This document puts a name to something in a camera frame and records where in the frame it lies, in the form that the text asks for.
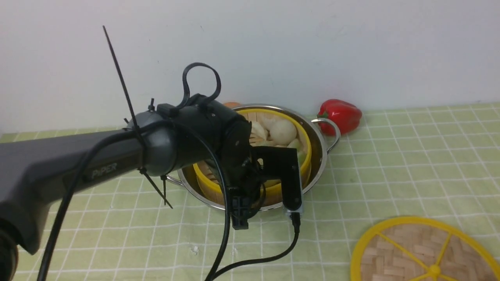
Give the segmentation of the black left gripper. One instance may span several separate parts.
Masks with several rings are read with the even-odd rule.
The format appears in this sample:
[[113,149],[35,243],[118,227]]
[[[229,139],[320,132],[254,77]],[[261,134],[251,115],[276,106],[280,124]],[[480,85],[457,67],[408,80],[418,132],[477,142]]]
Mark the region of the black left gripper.
[[251,124],[218,101],[195,95],[172,107],[176,147],[174,171],[205,162],[230,194],[230,215],[236,231],[247,230],[250,203],[260,198],[261,179],[251,160]]

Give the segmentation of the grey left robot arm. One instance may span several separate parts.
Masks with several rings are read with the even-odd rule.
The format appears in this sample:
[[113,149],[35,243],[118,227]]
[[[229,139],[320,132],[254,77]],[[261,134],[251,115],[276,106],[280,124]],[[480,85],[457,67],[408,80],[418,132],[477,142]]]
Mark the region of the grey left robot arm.
[[121,130],[1,144],[2,281],[14,277],[18,246],[30,254],[39,250],[55,201],[61,200],[62,211],[45,249],[43,276],[73,194],[135,169],[156,177],[207,161],[230,211],[234,201],[247,208],[257,200],[261,179],[250,161],[251,124],[241,114],[196,94],[135,119]]

